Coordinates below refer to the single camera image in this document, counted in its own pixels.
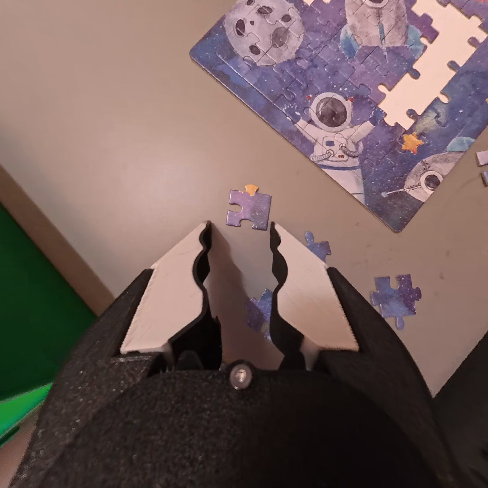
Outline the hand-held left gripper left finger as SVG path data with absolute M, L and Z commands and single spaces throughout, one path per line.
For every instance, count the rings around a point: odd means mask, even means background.
M 193 231 L 156 261 L 119 352 L 162 353 L 176 365 L 186 350 L 197 351 L 210 337 L 212 315 L 204 281 L 210 273 L 210 221 Z

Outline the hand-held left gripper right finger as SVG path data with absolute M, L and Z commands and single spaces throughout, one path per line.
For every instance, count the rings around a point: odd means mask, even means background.
M 359 344 L 334 289 L 328 266 L 280 224 L 270 227 L 270 337 L 281 369 L 313 370 L 322 352 L 358 352 Z

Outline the blue jigsaw piece orange corner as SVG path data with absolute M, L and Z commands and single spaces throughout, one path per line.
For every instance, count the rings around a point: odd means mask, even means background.
M 241 210 L 229 210 L 226 225 L 240 227 L 241 221 L 250 221 L 253 229 L 267 231 L 271 199 L 271 195 L 261 194 L 254 184 L 246 184 L 243 191 L 231 190 L 229 204 L 238 205 Z

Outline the space jigsaw puzzle board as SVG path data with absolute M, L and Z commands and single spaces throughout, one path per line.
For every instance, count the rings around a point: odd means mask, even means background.
M 190 57 L 396 233 L 487 127 L 487 1 L 236 1 Z

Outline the beige desk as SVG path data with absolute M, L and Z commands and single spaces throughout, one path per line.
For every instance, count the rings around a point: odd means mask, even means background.
M 232 4 L 1 2 L 2 167 L 114 297 L 210 220 L 224 360 L 275 369 L 245 310 L 276 286 L 269 233 L 225 224 L 230 190 L 256 184 L 367 301 L 375 277 L 411 275 L 422 299 L 398 335 L 436 394 L 487 331 L 487 131 L 396 234 L 190 59 Z

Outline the green plastic bin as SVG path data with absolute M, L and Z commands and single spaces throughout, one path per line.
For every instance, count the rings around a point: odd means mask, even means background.
M 52 383 L 1 400 L 1 447 L 20 429 L 21 423 L 46 399 Z
M 1 400 L 52 382 L 94 319 L 1 206 Z

